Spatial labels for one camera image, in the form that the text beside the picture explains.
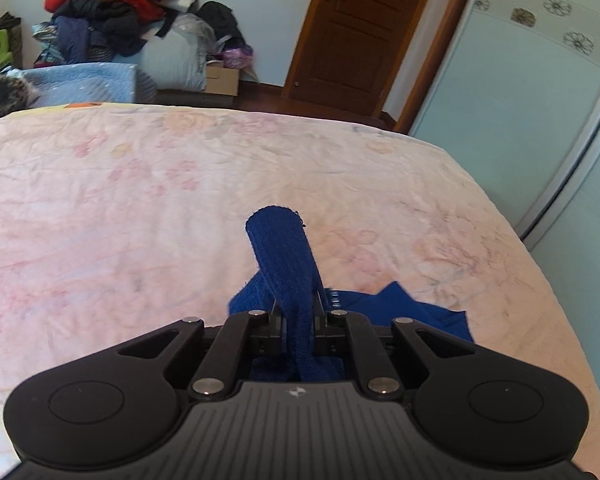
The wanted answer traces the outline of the blue knit sweater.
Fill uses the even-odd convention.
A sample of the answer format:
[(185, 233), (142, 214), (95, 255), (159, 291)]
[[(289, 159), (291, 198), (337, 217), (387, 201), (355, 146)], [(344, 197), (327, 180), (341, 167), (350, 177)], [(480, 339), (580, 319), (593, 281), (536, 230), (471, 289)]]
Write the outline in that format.
[[(259, 382), (340, 382), (346, 378), (342, 359), (314, 356), (313, 300), (332, 310), (322, 286), (301, 217), (281, 206), (267, 206), (246, 222), (246, 232), (259, 270), (228, 304), (228, 313), (269, 311), (276, 304), (287, 323), (285, 349), (252, 361), (250, 378)], [(337, 306), (361, 313), (376, 326), (395, 318), (414, 318), (437, 330), (473, 341), (464, 312), (414, 300), (397, 282), (375, 295), (336, 292)]]

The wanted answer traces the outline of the dark clothes pile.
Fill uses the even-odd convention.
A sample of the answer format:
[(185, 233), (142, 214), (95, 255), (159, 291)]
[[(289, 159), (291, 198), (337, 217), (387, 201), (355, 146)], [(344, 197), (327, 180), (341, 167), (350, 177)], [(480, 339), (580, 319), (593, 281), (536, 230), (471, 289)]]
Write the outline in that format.
[(69, 0), (58, 11), (50, 13), (50, 20), (32, 27), (33, 38), (40, 43), (41, 53), (37, 66), (109, 62), (121, 56), (130, 58), (143, 50), (149, 25), (157, 24), (156, 35), (165, 37), (178, 14), (196, 14), (214, 30), (216, 55), (210, 60), (222, 61), (226, 48), (246, 43), (238, 21), (228, 6), (216, 1), (199, 3), (198, 0), (149, 0), (163, 10), (158, 21), (142, 23), (132, 6), (121, 1)]

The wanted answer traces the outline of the pink floral bed sheet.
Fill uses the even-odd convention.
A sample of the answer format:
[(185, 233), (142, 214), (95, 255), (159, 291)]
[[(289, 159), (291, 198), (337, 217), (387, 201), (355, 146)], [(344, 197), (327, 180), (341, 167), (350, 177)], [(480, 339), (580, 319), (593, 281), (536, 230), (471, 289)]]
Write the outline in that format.
[(571, 380), (577, 464), (600, 477), (600, 390), (564, 310), (477, 182), (375, 128), (237, 110), (47, 107), (0, 119), (0, 477), (7, 396), (41, 370), (193, 315), (218, 325), (256, 273), (245, 231), (279, 205), (324, 284), (467, 314), (479, 344)]

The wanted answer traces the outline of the pale wardrobe sliding door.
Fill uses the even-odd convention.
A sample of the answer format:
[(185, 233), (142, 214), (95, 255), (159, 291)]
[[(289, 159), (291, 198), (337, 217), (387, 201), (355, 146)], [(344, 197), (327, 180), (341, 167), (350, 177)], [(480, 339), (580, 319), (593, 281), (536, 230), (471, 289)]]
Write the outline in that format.
[(413, 133), (514, 228), (600, 387), (600, 0), (469, 0)]

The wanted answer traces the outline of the light blue folded blanket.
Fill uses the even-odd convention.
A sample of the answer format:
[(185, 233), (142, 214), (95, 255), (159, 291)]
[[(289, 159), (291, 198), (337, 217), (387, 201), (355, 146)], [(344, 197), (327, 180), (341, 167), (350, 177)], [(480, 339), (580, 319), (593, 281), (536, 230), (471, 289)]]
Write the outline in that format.
[(22, 72), (34, 88), (33, 107), (81, 103), (151, 104), (155, 81), (135, 64), (82, 63)]

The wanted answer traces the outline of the cardboard box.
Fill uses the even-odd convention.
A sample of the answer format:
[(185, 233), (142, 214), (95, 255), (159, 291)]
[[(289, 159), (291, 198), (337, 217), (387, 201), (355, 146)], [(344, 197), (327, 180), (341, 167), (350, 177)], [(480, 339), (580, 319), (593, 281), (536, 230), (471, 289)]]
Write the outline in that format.
[(209, 63), (206, 66), (206, 86), (204, 92), (214, 96), (238, 95), (240, 70), (224, 67), (222, 63)]

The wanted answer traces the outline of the purple bag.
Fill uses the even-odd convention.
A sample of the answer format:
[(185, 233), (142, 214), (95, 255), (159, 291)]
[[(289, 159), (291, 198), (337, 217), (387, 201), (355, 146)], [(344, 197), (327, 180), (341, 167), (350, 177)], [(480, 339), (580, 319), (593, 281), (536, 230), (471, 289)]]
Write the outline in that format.
[(245, 70), (252, 65), (253, 50), (248, 44), (226, 48), (222, 51), (222, 61), (225, 68), (230, 70)]

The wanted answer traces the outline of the brown wooden door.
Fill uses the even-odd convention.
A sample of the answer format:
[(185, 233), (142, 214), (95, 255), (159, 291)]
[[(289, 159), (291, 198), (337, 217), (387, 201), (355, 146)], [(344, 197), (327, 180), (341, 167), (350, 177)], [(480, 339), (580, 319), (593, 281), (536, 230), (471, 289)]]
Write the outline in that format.
[(406, 133), (468, 0), (311, 0), (280, 92), (283, 112)]

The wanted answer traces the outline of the clear plastic bag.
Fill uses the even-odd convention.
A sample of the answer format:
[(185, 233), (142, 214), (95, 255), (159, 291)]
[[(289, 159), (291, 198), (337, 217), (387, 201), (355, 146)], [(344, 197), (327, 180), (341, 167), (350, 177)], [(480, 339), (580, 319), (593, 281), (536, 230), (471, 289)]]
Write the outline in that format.
[(216, 39), (213, 28), (196, 14), (178, 14), (173, 27), (187, 39), (196, 39), (198, 48), (216, 55)]

